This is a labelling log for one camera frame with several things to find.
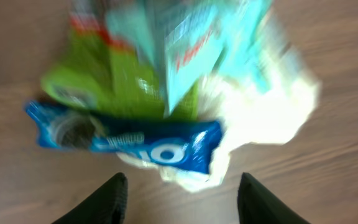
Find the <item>beige paper pouch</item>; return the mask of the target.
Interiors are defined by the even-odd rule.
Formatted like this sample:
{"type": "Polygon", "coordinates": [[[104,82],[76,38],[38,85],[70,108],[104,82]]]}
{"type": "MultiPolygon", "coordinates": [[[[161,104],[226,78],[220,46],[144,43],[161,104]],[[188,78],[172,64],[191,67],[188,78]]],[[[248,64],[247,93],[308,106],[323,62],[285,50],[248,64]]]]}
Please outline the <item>beige paper pouch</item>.
{"type": "Polygon", "coordinates": [[[257,40],[262,45],[259,67],[270,85],[266,93],[258,93],[249,78],[213,74],[198,81],[198,119],[217,119],[223,127],[209,174],[164,167],[123,153],[119,158],[141,169],[157,169],[162,180],[199,192],[222,184],[230,153],[238,147],[290,141],[317,107],[321,82],[303,63],[273,12],[262,19],[257,40]]]}

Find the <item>blue Oreo cookie pack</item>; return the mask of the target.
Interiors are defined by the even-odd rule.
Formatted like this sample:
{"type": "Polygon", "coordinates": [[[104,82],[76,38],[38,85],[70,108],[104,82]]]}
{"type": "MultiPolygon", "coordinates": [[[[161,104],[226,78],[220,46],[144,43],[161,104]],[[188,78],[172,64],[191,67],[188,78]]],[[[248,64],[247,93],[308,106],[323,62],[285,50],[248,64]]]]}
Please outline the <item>blue Oreo cookie pack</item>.
{"type": "Polygon", "coordinates": [[[223,138],[218,121],[118,119],[59,104],[31,101],[38,144],[59,150],[121,152],[160,166],[209,174],[213,151],[223,138]]]}

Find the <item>green snack packet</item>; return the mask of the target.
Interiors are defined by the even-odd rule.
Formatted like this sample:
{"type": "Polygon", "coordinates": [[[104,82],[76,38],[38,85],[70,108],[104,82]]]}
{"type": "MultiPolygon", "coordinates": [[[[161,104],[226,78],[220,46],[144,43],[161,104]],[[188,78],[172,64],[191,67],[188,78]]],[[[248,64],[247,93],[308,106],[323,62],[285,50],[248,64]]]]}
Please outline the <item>green snack packet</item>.
{"type": "Polygon", "coordinates": [[[162,119],[162,84],[135,50],[111,38],[94,14],[70,13],[69,48],[42,78],[58,102],[122,118],[162,119]]]}

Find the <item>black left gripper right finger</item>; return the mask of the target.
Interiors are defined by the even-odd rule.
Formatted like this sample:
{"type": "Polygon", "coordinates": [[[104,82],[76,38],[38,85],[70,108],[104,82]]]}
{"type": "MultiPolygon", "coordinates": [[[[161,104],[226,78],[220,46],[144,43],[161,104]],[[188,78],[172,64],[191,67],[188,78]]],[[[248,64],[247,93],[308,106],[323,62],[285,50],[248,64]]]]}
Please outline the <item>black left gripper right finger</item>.
{"type": "Polygon", "coordinates": [[[240,224],[310,224],[250,173],[243,173],[237,195],[240,224]]]}

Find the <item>teal snack packet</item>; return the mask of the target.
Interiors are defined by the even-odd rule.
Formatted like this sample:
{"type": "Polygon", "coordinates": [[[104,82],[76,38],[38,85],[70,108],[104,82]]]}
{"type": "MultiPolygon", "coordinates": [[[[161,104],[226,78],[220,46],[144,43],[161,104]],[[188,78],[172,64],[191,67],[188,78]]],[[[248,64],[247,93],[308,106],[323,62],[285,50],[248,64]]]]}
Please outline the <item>teal snack packet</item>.
{"type": "Polygon", "coordinates": [[[202,76],[249,77],[269,90],[259,67],[257,29],[270,1],[122,1],[107,10],[111,35],[122,37],[159,75],[170,115],[202,76]]]}

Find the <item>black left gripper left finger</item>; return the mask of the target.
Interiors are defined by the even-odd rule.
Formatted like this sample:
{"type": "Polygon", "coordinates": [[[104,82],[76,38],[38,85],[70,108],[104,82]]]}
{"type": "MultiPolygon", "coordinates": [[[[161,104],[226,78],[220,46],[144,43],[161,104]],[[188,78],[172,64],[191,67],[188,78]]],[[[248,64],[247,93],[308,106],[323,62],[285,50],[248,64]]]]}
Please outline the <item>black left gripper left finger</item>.
{"type": "Polygon", "coordinates": [[[128,181],[119,172],[53,224],[123,224],[128,181]]]}

